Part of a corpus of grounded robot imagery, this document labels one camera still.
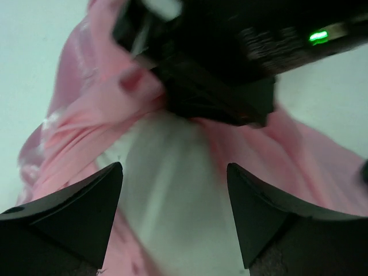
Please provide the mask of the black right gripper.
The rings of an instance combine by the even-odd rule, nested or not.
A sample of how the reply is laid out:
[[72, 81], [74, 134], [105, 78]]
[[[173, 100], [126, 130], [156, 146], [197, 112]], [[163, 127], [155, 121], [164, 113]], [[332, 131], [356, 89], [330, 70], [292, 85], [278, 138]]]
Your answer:
[[166, 88], [166, 108], [183, 118], [205, 118], [233, 126], [265, 127], [274, 107], [275, 77], [229, 86], [197, 65], [156, 68]]

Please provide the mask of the pink floral pillowcase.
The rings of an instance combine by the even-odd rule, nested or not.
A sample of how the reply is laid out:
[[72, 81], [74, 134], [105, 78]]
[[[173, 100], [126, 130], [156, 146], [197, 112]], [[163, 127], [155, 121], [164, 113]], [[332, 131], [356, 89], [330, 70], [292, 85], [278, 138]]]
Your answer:
[[[90, 1], [86, 17], [66, 41], [48, 115], [19, 155], [25, 182], [19, 203], [39, 199], [96, 173], [103, 168], [98, 167], [97, 157], [139, 119], [167, 112], [162, 84], [110, 36], [122, 6], [123, 1]], [[226, 167], [237, 163], [305, 201], [367, 215], [367, 195], [357, 177], [362, 158], [292, 119], [281, 107], [270, 114], [268, 126], [260, 129], [205, 119], [187, 121], [198, 125], [204, 134], [226, 189]], [[119, 208], [103, 274], [163, 275]]]

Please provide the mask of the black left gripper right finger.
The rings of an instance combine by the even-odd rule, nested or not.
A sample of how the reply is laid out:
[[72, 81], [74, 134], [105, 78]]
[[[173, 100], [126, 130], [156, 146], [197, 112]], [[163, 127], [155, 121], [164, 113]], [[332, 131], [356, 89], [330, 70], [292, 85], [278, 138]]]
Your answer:
[[227, 184], [251, 275], [367, 274], [367, 218], [308, 203], [235, 163]]

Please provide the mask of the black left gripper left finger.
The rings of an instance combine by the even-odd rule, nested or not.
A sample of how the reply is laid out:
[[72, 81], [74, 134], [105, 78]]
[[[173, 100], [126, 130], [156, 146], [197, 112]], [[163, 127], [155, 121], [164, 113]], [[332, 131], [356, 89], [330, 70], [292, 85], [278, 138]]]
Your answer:
[[97, 275], [122, 186], [113, 163], [88, 178], [1, 213], [1, 275]]

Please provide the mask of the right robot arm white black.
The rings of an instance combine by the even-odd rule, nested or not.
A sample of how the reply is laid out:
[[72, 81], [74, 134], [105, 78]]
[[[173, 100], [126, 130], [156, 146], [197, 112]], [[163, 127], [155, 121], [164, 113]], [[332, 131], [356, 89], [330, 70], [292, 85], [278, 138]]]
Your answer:
[[366, 1], [128, 1], [114, 41], [184, 118], [266, 125], [278, 74], [367, 43]]

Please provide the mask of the white pillow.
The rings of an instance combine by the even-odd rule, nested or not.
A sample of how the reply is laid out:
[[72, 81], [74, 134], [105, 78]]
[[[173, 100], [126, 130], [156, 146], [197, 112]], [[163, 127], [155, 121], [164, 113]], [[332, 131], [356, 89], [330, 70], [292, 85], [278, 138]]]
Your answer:
[[139, 119], [98, 167], [120, 162], [119, 210], [163, 275], [246, 275], [228, 192], [198, 125]]

